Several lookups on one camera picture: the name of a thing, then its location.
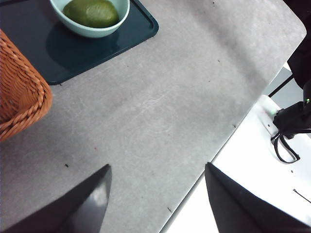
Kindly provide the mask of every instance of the gray countertop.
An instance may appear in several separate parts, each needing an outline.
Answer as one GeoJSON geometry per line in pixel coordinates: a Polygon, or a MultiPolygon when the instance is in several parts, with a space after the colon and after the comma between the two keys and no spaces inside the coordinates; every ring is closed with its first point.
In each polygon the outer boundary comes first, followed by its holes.
{"type": "Polygon", "coordinates": [[[109,163],[102,232],[160,231],[306,34],[281,0],[142,3],[158,34],[53,86],[46,117],[1,144],[2,229],[109,163]]]}

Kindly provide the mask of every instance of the dark green tray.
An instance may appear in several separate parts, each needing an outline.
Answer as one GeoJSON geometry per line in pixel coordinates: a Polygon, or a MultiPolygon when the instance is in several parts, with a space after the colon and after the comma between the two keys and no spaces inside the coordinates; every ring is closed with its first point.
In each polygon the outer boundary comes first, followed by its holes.
{"type": "Polygon", "coordinates": [[[48,84],[60,84],[154,36],[157,21],[138,1],[113,34],[89,39],[69,31],[47,0],[0,3],[0,26],[48,84]]]}

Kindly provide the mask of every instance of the wicker basket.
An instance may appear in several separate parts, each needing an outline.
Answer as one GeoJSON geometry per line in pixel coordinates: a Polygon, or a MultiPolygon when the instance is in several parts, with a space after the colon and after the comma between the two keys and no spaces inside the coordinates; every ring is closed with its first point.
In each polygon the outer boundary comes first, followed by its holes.
{"type": "Polygon", "coordinates": [[[49,85],[0,29],[0,141],[34,124],[51,105],[49,85]]]}

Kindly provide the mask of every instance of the avocado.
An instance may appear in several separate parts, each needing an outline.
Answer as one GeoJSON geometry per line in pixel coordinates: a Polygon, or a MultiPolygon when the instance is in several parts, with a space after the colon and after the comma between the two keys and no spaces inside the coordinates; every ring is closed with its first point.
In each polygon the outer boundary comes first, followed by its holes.
{"type": "Polygon", "coordinates": [[[106,28],[119,22],[114,5],[108,0],[72,0],[63,9],[71,20],[92,28],[106,28]]]}

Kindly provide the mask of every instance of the light blue bowl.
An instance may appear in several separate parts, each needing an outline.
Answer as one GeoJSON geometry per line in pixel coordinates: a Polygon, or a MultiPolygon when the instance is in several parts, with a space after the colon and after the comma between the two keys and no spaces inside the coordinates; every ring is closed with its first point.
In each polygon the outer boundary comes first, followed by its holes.
{"type": "Polygon", "coordinates": [[[58,18],[73,32],[90,38],[100,38],[112,34],[125,21],[130,11],[130,0],[110,0],[115,6],[120,22],[108,28],[91,28],[71,20],[63,14],[63,9],[71,0],[50,0],[58,18]]]}

